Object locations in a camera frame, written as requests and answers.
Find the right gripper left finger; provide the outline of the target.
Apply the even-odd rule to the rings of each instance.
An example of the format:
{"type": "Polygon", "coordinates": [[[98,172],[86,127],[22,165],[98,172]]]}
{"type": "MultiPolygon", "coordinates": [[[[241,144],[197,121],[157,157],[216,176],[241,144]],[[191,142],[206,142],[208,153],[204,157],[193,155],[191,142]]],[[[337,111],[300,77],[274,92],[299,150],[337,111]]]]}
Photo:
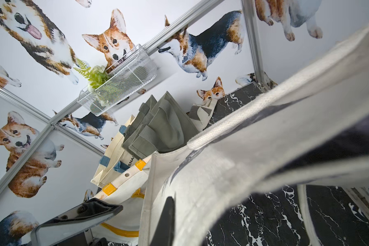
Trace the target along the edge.
{"type": "Polygon", "coordinates": [[[107,240],[104,237],[95,238],[91,229],[122,210],[122,205],[92,198],[34,228],[30,234],[30,245],[107,246],[107,240]]]}

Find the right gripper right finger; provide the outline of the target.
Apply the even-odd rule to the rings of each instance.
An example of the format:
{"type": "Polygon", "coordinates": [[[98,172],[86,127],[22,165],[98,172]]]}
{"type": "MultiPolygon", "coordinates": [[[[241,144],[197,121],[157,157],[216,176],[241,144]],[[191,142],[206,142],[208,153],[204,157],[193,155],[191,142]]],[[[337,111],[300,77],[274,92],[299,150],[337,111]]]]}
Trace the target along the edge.
{"type": "Polygon", "coordinates": [[[150,246],[172,246],[175,236],[175,200],[167,197],[150,246]]]}

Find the cream canvas bag with photo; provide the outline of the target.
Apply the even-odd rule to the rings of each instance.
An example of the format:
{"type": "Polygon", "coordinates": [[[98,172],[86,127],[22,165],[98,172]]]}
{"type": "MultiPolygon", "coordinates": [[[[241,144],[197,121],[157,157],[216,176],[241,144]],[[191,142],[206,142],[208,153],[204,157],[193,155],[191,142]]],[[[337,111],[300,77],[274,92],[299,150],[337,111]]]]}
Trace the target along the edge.
{"type": "Polygon", "coordinates": [[[313,246],[306,185],[369,187],[369,24],[184,147],[153,153],[138,243],[150,245],[167,197],[173,246],[198,246],[227,208],[286,184],[313,246]]]}

